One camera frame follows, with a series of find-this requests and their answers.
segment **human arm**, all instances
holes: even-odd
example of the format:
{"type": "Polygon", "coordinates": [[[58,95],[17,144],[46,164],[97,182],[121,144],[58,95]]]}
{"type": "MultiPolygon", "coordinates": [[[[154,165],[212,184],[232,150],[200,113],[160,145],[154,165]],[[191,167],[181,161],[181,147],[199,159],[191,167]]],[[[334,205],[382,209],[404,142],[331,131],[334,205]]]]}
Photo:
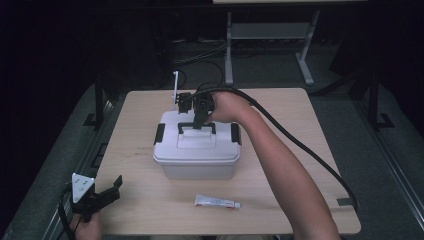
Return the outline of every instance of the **human arm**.
{"type": "Polygon", "coordinates": [[[102,238],[100,212],[93,213],[89,222],[84,222],[80,214],[75,214],[71,221],[71,229],[75,230],[76,240],[100,240],[102,238]]]}
{"type": "Polygon", "coordinates": [[[295,239],[340,239],[315,182],[261,115],[234,94],[217,92],[213,98],[215,111],[208,121],[237,122],[245,129],[295,239]]]}

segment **box lid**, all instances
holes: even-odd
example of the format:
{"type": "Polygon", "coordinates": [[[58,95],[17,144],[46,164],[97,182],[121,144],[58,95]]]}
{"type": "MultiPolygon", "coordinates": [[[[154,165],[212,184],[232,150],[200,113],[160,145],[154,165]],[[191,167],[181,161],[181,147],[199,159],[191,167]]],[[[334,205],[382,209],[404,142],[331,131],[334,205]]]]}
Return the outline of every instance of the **box lid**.
{"type": "Polygon", "coordinates": [[[214,122],[193,129],[194,112],[162,115],[154,159],[162,164],[234,164],[240,157],[240,132],[235,123],[214,122]]]}

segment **gray floor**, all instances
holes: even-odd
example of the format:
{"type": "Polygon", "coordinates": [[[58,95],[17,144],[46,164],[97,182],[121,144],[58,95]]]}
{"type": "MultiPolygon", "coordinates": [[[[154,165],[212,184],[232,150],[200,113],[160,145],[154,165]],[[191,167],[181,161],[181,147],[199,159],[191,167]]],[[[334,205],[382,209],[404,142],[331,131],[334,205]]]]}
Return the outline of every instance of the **gray floor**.
{"type": "MultiPolygon", "coordinates": [[[[234,61],[234,86],[237,88],[301,87],[308,92],[333,83],[339,76],[328,70],[337,46],[314,45],[307,63],[316,84],[306,86],[295,62],[299,44],[266,43],[256,46],[256,56],[239,56],[234,61]]],[[[211,44],[177,46],[177,58],[196,56],[214,49],[211,44]]],[[[203,59],[223,67],[222,56],[203,59]]],[[[220,70],[213,64],[198,62],[180,66],[187,76],[186,89],[197,88],[203,82],[218,82],[220,70]]],[[[164,89],[171,89],[170,82],[164,89]]],[[[379,112],[387,113],[395,128],[370,130],[364,120],[366,99],[357,102],[348,97],[346,84],[323,97],[311,97],[321,127],[332,150],[342,177],[360,201],[358,217],[360,233],[345,239],[424,239],[399,184],[390,170],[386,154],[376,139],[383,139],[404,170],[417,195],[423,199],[424,141],[400,111],[390,92],[380,88],[379,112]]],[[[5,239],[52,239],[60,227],[55,227],[56,207],[65,182],[72,172],[95,175],[90,167],[102,143],[107,143],[119,116],[125,94],[105,108],[106,120],[99,131],[83,126],[86,116],[94,113],[94,88],[87,90],[75,107],[68,123],[52,148],[45,164],[13,219],[5,239]]],[[[140,237],[105,236],[105,239],[141,239],[140,237]]]]}

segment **metal frame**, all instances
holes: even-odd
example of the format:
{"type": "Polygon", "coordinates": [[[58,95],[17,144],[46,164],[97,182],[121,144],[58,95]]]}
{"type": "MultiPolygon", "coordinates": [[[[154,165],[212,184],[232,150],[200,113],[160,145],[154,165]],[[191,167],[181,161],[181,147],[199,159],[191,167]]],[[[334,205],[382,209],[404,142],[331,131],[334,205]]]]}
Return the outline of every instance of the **metal frame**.
{"type": "Polygon", "coordinates": [[[304,39],[302,50],[296,53],[305,83],[314,85],[314,80],[306,64],[306,55],[311,45],[315,27],[318,22],[320,11],[314,12],[310,22],[298,23],[232,23],[231,12],[228,12],[227,20],[227,49],[225,56],[225,83],[232,85],[233,64],[231,62],[231,45],[233,39],[304,39]]]}

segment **wooden table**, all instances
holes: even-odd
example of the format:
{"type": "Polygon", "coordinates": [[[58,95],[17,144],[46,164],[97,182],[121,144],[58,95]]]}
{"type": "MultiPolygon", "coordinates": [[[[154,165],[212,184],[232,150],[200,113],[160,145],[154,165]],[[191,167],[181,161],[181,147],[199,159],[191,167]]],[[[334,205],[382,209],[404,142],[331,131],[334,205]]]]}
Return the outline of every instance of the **wooden table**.
{"type": "MultiPolygon", "coordinates": [[[[263,105],[289,132],[321,156],[336,171],[334,159],[303,89],[243,90],[263,105]]],[[[246,132],[241,156],[229,180],[168,179],[153,159],[153,142],[162,114],[171,106],[172,91],[128,94],[96,179],[97,192],[122,175],[121,198],[102,210],[104,232],[119,235],[158,234],[284,234],[292,233],[268,185],[246,132]],[[238,210],[196,207],[196,194],[241,202],[238,210]]],[[[340,233],[360,231],[351,206],[340,207],[348,195],[312,157],[282,134],[312,175],[330,206],[340,233]]]]}

